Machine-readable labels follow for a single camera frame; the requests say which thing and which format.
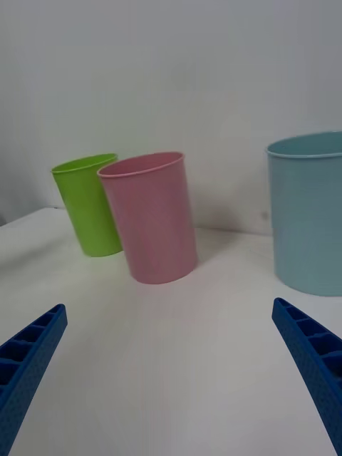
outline light blue bucket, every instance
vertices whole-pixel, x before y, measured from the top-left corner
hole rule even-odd
[[[342,132],[266,151],[276,275],[305,293],[342,296]]]

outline white tabletop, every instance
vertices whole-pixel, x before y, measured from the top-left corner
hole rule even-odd
[[[342,299],[283,285],[270,237],[199,230],[198,250],[151,286],[84,256],[62,209],[0,229],[0,343],[60,302],[69,321],[11,456],[335,455],[271,310],[341,336]]]

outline white wall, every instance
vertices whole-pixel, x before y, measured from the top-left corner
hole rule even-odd
[[[0,213],[49,170],[183,150],[198,224],[269,231],[271,141],[341,129],[341,0],[0,0]]]

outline textured blue surface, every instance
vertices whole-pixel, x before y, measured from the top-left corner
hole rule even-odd
[[[274,300],[272,318],[342,456],[342,340],[280,298]]]
[[[0,456],[8,455],[67,324],[59,304],[0,346]]]

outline pink cup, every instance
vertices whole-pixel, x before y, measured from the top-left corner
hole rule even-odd
[[[189,274],[197,253],[184,155],[159,152],[98,171],[132,276],[164,284]]]

